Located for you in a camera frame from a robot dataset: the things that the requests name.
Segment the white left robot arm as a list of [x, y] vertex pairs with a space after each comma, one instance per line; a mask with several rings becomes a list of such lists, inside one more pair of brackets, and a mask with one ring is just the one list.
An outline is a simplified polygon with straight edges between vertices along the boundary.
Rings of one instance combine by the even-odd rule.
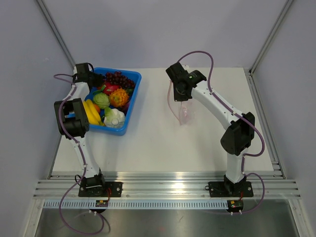
[[80, 190], [100, 197], [106, 192], [107, 185], [86, 138], [90, 123], [84, 99], [93, 87], [102, 84], [103, 78], [94, 72], [91, 63], [76, 64], [71, 80], [63, 76], [56, 74], [54, 78], [68, 82], [71, 89], [63, 100], [54, 102], [57, 126], [60, 134], [71, 142], [82, 168], [83, 174], [78, 181]]

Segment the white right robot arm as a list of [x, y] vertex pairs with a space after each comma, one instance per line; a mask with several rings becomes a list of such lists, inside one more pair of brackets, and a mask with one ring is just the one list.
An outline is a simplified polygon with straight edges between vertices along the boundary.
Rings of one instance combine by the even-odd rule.
[[225, 129], [220, 143], [227, 152], [227, 170], [224, 190], [228, 195], [235, 196], [242, 189], [241, 170], [242, 158], [254, 138], [255, 118], [249, 112], [243, 114], [233, 110], [233, 106], [222, 98], [207, 83], [206, 77], [198, 70], [188, 72], [177, 62], [166, 69], [173, 84], [174, 101], [182, 102], [196, 99], [204, 105]]

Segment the purple grape bunch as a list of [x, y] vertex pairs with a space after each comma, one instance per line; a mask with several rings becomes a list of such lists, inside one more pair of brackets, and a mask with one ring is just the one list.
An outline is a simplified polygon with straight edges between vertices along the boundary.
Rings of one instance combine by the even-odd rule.
[[121, 71], [115, 71], [114, 73], [107, 72], [105, 74], [106, 82], [111, 85], [118, 85], [123, 89], [134, 89], [135, 82], [124, 76]]

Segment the clear zip top bag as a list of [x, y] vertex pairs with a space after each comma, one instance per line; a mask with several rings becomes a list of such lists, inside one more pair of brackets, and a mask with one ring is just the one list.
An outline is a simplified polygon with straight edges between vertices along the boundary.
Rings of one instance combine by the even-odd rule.
[[195, 111], [193, 109], [193, 103], [190, 101], [184, 101], [184, 102], [179, 102], [179, 108], [178, 111], [176, 112], [175, 109], [172, 108], [171, 106], [171, 92], [173, 90], [173, 83], [172, 81], [169, 81], [169, 88], [167, 92], [167, 104], [174, 115], [174, 117], [177, 119], [180, 125], [189, 125], [193, 122], [195, 118]]

